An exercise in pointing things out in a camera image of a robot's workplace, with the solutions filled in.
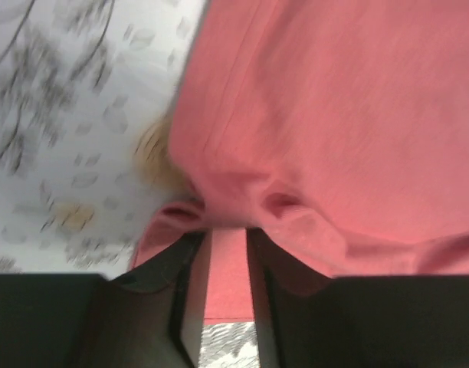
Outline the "pink t shirt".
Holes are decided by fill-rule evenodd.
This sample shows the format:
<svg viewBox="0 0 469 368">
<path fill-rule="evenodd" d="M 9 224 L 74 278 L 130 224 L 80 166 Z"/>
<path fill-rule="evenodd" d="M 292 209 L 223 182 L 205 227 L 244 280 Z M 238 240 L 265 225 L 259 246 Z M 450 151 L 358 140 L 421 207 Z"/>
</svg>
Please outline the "pink t shirt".
<svg viewBox="0 0 469 368">
<path fill-rule="evenodd" d="M 212 228 L 208 320 L 252 313 L 262 228 L 328 277 L 469 274 L 469 1 L 213 1 L 169 130 L 189 199 L 134 259 Z"/>
</svg>

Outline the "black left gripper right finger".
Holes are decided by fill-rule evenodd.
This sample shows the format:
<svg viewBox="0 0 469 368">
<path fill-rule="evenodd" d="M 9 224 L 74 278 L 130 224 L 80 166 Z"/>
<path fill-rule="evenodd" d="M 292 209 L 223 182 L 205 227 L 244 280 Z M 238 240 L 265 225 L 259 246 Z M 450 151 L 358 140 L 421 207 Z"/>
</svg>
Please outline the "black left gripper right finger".
<svg viewBox="0 0 469 368">
<path fill-rule="evenodd" d="M 355 367 L 357 350 L 330 280 L 247 231 L 248 268 L 262 367 Z"/>
</svg>

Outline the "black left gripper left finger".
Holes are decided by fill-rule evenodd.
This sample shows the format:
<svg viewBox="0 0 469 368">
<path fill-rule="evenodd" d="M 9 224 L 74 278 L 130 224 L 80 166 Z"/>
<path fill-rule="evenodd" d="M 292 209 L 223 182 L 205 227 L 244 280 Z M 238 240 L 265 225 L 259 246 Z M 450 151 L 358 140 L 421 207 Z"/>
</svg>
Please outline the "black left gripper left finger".
<svg viewBox="0 0 469 368">
<path fill-rule="evenodd" d="M 197 367 L 211 240 L 183 235 L 93 293 L 78 367 Z"/>
</svg>

